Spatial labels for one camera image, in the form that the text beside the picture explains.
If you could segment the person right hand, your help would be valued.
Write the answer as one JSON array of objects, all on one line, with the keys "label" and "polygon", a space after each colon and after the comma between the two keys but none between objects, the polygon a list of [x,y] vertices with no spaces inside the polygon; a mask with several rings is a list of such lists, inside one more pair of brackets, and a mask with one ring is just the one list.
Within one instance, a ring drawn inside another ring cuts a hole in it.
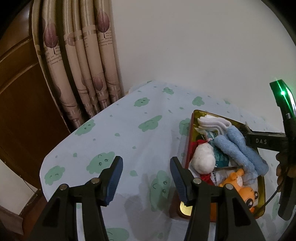
[{"label": "person right hand", "polygon": [[277,153],[276,160],[279,161],[279,164],[276,168],[277,185],[278,185],[277,191],[281,192],[283,174],[285,172],[285,166],[287,164],[287,153],[285,151]]}]

